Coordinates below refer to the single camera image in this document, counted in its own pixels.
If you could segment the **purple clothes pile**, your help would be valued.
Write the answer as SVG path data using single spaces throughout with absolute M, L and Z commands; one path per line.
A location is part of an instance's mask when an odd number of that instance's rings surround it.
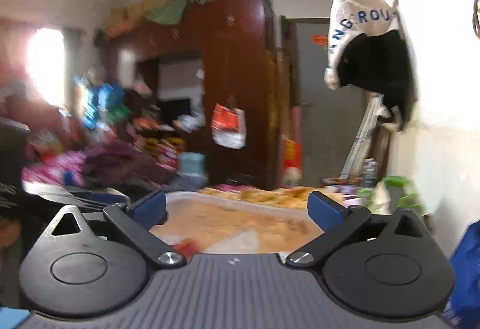
M 86 188 L 158 188 L 175 174 L 160 166 L 151 155 L 120 140 L 91 145 L 83 155 L 85 160 L 80 174 Z

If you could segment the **light blue box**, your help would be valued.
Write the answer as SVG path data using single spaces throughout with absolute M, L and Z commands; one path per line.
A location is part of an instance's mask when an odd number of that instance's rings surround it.
M 178 171 L 180 175 L 207 176 L 206 156 L 201 153 L 182 152 L 178 158 Z

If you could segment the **white plastic basket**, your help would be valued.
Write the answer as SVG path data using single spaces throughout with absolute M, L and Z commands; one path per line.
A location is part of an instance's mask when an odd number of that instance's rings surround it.
M 170 245 L 191 243 L 197 253 L 287 254 L 322 233 L 305 210 L 201 193 L 168 194 L 167 211 L 168 220 L 151 234 Z

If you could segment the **dark red wooden wardrobe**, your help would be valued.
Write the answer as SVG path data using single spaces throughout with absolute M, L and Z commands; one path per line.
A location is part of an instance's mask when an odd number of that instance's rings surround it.
M 273 12 L 265 0 L 216 0 L 193 4 L 180 24 L 147 20 L 101 47 L 108 80 L 120 77 L 120 64 L 197 55 L 204 70 L 202 105 L 212 120 L 216 105 L 243 110 L 247 128 L 242 149 L 226 149 L 212 139 L 210 127 L 186 141 L 191 151 L 206 156 L 209 180 L 224 183 L 248 175 L 257 188 L 276 185 L 278 168 L 277 67 Z

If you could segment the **green cloth on wardrobe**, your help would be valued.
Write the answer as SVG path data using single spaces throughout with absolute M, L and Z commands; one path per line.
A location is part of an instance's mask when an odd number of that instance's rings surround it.
M 182 21 L 185 9 L 192 4 L 204 5 L 216 0 L 169 0 L 160 7 L 148 10 L 145 19 L 160 25 L 177 25 Z

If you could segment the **green white tote bag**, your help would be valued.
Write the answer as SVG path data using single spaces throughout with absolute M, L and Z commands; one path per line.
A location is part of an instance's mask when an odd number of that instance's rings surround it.
M 408 208 L 419 217 L 427 214 L 414 183 L 402 175 L 389 175 L 374 188 L 357 191 L 361 205 L 373 214 L 393 214 L 399 208 Z

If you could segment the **yellow floral blanket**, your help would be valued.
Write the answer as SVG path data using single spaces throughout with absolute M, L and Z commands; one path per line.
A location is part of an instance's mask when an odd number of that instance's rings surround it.
M 294 187 L 278 188 L 272 191 L 258 188 L 242 188 L 230 191 L 223 191 L 217 188 L 202 188 L 199 190 L 202 194 L 223 199 L 296 210 L 304 210 L 307 208 L 308 196 L 313 191 L 317 191 L 317 189 L 309 187 Z

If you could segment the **blue shopping bag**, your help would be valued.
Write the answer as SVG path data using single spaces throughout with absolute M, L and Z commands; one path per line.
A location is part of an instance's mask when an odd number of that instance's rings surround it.
M 479 328 L 479 224 L 469 225 L 450 259 L 456 280 L 443 316 L 455 328 Z

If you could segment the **grey door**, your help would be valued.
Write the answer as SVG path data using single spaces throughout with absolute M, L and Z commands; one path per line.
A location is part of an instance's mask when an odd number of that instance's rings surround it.
M 301 110 L 302 184 L 320 187 L 338 177 L 365 114 L 365 92 L 347 87 L 331 90 L 324 82 L 328 64 L 325 23 L 295 24 L 299 107 Z

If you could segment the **orange white plastic bag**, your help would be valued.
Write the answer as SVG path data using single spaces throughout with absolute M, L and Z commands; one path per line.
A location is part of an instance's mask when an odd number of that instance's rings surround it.
M 242 149 L 247 142 L 245 112 L 216 103 L 211 119 L 211 133 L 217 145 Z

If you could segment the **white black hanging jacket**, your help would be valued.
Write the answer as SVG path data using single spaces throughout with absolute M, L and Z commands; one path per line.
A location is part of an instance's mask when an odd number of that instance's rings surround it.
M 381 94 L 400 131 L 411 119 L 416 91 L 397 9 L 385 0 L 333 0 L 329 17 L 328 88 L 353 85 Z

